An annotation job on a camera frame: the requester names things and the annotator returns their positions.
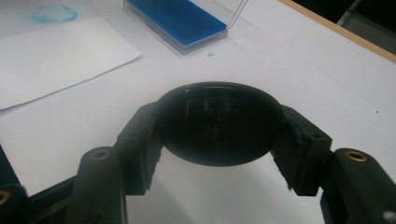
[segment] black mount arm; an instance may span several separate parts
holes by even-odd
[[[84,154],[77,176],[30,198],[21,185],[0,187],[0,223],[127,223],[125,195],[144,195],[161,156],[158,103],[140,107],[114,147]],[[370,155],[330,151],[332,139],[282,105],[271,154],[290,189],[316,196],[326,224],[396,223],[396,186]]]

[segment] circular lens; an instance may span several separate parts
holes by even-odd
[[[166,93],[156,119],[166,148],[180,158],[211,166],[257,160],[276,140],[279,103],[258,89],[206,82]]]

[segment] blue ink stain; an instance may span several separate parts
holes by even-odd
[[[215,56],[215,52],[213,51],[213,50],[210,50],[208,53],[207,53],[207,56],[209,56],[209,57],[212,57],[212,56]]]
[[[35,11],[34,17],[42,22],[67,22],[73,21],[77,17],[77,12],[66,6],[45,5]]]

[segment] black plastic bracket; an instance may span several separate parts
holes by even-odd
[[[156,103],[141,106],[117,138],[125,173],[126,194],[144,195],[151,185],[163,143],[155,123]]]
[[[294,109],[282,105],[283,120],[271,150],[290,189],[299,196],[316,196],[322,162],[332,155],[332,139]]]
[[[25,223],[29,200],[18,184],[0,186],[0,223]]]
[[[120,155],[113,147],[85,153],[78,167],[65,224],[126,224]]]
[[[333,186],[323,186],[321,199],[326,224],[396,223],[396,186],[373,157],[337,149],[330,168]]]

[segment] small blue dot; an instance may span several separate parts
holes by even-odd
[[[212,57],[212,56],[215,56],[215,52],[213,51],[213,50],[210,50],[208,53],[207,53],[207,56],[209,56],[209,57]]]

